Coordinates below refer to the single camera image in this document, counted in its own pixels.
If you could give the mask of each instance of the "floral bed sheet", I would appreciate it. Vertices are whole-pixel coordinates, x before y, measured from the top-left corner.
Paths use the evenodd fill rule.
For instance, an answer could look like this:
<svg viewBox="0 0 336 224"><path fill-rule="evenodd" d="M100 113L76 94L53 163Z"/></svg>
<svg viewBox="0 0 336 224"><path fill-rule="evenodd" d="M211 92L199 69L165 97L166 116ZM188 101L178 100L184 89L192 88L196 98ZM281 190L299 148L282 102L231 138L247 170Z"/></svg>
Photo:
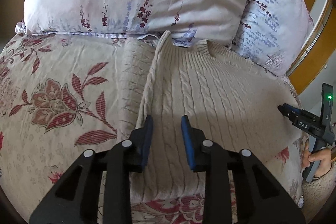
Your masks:
<svg viewBox="0 0 336 224"><path fill-rule="evenodd" d="M116 144L124 42L19 33L1 53L0 186L24 219L84 150ZM266 164L296 202L301 144L299 139ZM231 201L236 221L233 181ZM203 206L201 194L154 200L133 204L132 217L134 223L201 223Z"/></svg>

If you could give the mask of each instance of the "silver screw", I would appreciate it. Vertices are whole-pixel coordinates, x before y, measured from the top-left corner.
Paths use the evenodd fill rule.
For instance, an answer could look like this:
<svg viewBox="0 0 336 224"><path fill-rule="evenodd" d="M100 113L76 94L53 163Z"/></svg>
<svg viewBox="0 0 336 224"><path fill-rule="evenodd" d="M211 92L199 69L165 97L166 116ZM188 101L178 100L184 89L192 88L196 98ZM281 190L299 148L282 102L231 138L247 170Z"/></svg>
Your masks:
<svg viewBox="0 0 336 224"><path fill-rule="evenodd" d="M87 149L87 150L84 151L83 155L84 155L84 157L89 158L93 155L93 150Z"/></svg>
<svg viewBox="0 0 336 224"><path fill-rule="evenodd" d="M211 147L213 145L213 142L211 140L204 140L202 142L202 144L205 146L205 147Z"/></svg>
<svg viewBox="0 0 336 224"><path fill-rule="evenodd" d="M123 147L130 147L132 145L132 141L130 140L125 140L121 143Z"/></svg>
<svg viewBox="0 0 336 224"><path fill-rule="evenodd" d="M245 156L245 157L249 157L249 156L252 155L251 151L248 150L248 149L243 149L243 150L241 151L241 154L242 154L243 156Z"/></svg>

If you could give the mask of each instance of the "human hand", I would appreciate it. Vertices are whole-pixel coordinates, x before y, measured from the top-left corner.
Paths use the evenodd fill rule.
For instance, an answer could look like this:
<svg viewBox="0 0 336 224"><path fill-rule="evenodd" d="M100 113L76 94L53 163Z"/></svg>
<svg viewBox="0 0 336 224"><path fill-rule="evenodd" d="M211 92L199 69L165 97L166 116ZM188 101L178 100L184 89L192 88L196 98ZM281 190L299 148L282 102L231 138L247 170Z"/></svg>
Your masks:
<svg viewBox="0 0 336 224"><path fill-rule="evenodd" d="M302 153L302 164L301 167L309 167L310 163L316 160L320 160L319 168L317 168L314 177L319 178L329 172L331 168L331 151L329 148L322 149L320 151L312 154L308 150L309 140L306 141L304 146L304 151Z"/></svg>

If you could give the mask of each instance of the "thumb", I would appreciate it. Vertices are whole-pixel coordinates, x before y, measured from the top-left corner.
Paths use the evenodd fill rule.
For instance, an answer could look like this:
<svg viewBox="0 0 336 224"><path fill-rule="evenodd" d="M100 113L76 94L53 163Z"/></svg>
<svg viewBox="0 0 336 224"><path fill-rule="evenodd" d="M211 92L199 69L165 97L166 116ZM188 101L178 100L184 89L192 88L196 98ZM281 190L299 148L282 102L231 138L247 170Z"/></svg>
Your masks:
<svg viewBox="0 0 336 224"><path fill-rule="evenodd" d="M316 161L316 160L330 160L331 153L329 149L322 149L308 157L309 161Z"/></svg>

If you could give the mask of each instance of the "sweater sleeve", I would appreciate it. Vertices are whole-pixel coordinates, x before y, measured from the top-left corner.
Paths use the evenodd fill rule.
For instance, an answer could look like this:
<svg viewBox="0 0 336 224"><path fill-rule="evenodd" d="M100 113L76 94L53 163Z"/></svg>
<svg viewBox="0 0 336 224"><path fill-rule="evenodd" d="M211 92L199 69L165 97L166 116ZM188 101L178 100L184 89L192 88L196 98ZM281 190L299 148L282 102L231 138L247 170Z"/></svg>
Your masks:
<svg viewBox="0 0 336 224"><path fill-rule="evenodd" d="M311 183L303 183L304 205L302 212L309 223L326 203L336 186L336 167L332 164L330 171L322 178Z"/></svg>

